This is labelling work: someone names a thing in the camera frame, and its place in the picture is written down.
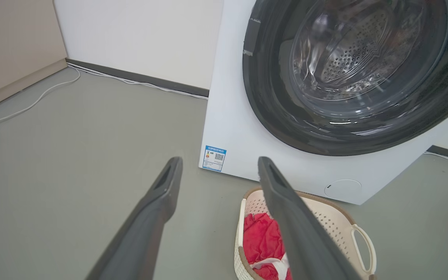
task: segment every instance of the floor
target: floor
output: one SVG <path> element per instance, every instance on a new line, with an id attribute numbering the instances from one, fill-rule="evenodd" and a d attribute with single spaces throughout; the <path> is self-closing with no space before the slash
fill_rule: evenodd
<path id="1" fill-rule="evenodd" d="M 59 73 L 0 103 L 5 117 Z M 256 182 L 197 167 L 206 101 L 82 73 L 0 124 L 0 279 L 85 278 L 165 162 L 182 156 L 155 279 L 234 279 L 244 193 Z M 448 278 L 448 161 L 421 156 L 362 206 L 379 280 Z"/>

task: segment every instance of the laundry basket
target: laundry basket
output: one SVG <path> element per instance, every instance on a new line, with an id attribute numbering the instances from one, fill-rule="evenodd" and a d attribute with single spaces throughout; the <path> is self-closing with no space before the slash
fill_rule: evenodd
<path id="1" fill-rule="evenodd" d="M 355 271 L 363 280 L 375 280 L 376 252 L 371 239 L 343 209 L 329 200 L 315 195 L 297 192 L 318 221 L 329 233 L 341 252 L 347 257 Z M 241 201 L 240 219 L 236 231 L 234 243 L 234 271 L 240 280 L 261 280 L 260 276 L 250 267 L 243 249 L 244 218 L 248 214 L 267 213 L 269 210 L 265 203 L 264 193 L 261 188 L 248 191 Z M 358 231 L 364 238 L 369 248 L 369 269 L 364 267 L 359 247 L 355 241 L 354 233 Z"/>

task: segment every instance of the round black door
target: round black door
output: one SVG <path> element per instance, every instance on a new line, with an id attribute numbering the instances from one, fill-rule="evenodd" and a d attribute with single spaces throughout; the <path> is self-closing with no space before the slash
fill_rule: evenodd
<path id="1" fill-rule="evenodd" d="M 258 0 L 247 96 L 292 147 L 353 156 L 448 117 L 448 0 Z"/>

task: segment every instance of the white washing machine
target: white washing machine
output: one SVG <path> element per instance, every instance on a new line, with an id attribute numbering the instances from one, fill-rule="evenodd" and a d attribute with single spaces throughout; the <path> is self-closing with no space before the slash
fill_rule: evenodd
<path id="1" fill-rule="evenodd" d="M 362 204 L 447 128 L 448 0 L 224 0 L 199 167 Z"/>

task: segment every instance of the white cloth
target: white cloth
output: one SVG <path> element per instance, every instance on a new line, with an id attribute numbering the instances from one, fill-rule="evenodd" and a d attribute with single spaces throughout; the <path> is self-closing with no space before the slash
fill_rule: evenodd
<path id="1" fill-rule="evenodd" d="M 288 262 L 288 257 L 286 256 L 286 253 L 283 255 L 281 259 L 276 259 L 275 257 L 268 257 L 267 259 L 264 259 L 260 262 L 255 262 L 250 266 L 253 269 L 261 269 L 262 265 L 264 264 L 272 264 L 274 266 L 274 268 L 278 272 L 279 280 L 286 279 L 286 273 L 288 273 L 288 268 L 290 268 L 290 263 Z"/>

